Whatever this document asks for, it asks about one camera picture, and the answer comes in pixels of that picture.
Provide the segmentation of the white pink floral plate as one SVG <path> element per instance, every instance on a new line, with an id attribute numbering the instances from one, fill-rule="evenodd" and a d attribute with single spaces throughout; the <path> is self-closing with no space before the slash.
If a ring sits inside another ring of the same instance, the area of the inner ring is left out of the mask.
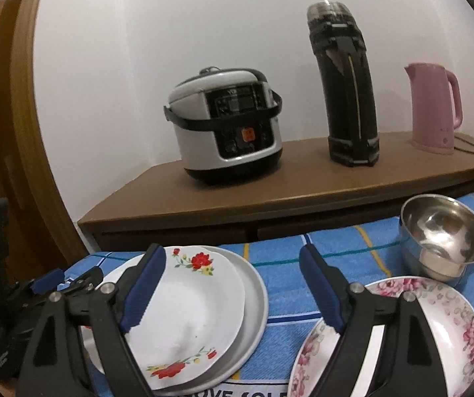
<path id="1" fill-rule="evenodd" d="M 388 297 L 398 297 L 403 291 L 416 294 L 440 353 L 447 392 L 461 396 L 474 380 L 474 308 L 469 301 L 456 289 L 429 278 L 393 277 L 366 288 Z M 296 356 L 288 385 L 290 396 L 310 395 L 338 338 L 332 327 L 317 321 Z"/>

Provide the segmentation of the stainless steel bowl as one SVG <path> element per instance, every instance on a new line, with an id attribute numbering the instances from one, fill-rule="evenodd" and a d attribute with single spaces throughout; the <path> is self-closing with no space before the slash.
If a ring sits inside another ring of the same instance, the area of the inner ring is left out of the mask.
<path id="1" fill-rule="evenodd" d="M 413 196 L 401 207 L 400 247 L 410 273 L 462 287 L 474 273 L 474 211 L 448 196 Z"/>

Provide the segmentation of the white red flower plate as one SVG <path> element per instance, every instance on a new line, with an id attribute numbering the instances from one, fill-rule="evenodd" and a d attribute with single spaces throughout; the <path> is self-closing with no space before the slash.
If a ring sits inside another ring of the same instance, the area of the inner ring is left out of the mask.
<path id="1" fill-rule="evenodd" d="M 139 325 L 126 334 L 153 392 L 200 377 L 242 327 L 245 291 L 232 263 L 199 246 L 168 246 L 166 267 Z"/>

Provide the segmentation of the plain grey plate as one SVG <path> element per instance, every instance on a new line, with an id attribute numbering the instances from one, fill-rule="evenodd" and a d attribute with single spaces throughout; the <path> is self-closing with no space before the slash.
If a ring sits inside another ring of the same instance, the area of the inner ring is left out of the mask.
<path id="1" fill-rule="evenodd" d="M 209 391 L 230 379 L 257 349 L 267 325 L 267 288 L 259 272 L 243 256 L 228 249 L 210 245 L 203 245 L 203 248 L 221 254 L 236 268 L 245 290 L 242 326 L 232 346 L 208 371 L 188 383 L 155 392 L 158 396 L 181 396 Z"/>

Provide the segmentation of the brown wooden door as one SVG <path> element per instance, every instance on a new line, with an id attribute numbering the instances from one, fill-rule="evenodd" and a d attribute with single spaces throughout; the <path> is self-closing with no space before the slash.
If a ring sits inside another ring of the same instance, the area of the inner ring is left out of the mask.
<path id="1" fill-rule="evenodd" d="M 5 261 L 13 281 L 86 256 L 49 166 L 38 119 L 33 46 L 39 0 L 0 0 L 0 197 L 9 201 Z"/>

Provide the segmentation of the brown wooden cabinet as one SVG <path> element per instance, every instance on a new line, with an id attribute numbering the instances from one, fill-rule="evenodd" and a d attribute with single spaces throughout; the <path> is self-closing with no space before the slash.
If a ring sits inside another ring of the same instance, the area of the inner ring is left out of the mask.
<path id="1" fill-rule="evenodd" d="M 223 245 L 298 235 L 397 215 L 419 194 L 474 193 L 474 155 L 415 149 L 406 132 L 381 137 L 372 167 L 331 159 L 322 139 L 285 144 L 277 168 L 236 185 L 209 187 L 175 161 L 145 171 L 87 212 L 79 224 L 99 248 Z"/>

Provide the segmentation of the pink electric kettle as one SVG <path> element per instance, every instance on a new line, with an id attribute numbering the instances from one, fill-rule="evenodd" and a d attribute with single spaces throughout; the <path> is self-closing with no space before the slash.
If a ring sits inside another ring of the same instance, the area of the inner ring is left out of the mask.
<path id="1" fill-rule="evenodd" d="M 456 75 L 429 63 L 412 63 L 405 71 L 412 100 L 412 144 L 428 153 L 454 154 L 454 132 L 463 121 Z"/>

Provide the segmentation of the silver black rice cooker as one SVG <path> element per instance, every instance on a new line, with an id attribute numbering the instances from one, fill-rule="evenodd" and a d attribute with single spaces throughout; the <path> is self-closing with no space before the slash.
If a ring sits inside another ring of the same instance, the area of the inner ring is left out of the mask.
<path id="1" fill-rule="evenodd" d="M 276 168 L 282 105 L 261 71 L 210 66 L 174 87 L 164 116 L 186 173 L 206 185 L 233 185 Z"/>

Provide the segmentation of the tall black thermos flask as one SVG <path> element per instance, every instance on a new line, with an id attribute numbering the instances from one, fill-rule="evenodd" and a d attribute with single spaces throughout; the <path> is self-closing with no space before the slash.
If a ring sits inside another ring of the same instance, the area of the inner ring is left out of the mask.
<path id="1" fill-rule="evenodd" d="M 329 156 L 348 167 L 373 166 L 380 143 L 363 34 L 341 2 L 310 5 L 307 24 L 325 98 Z"/>

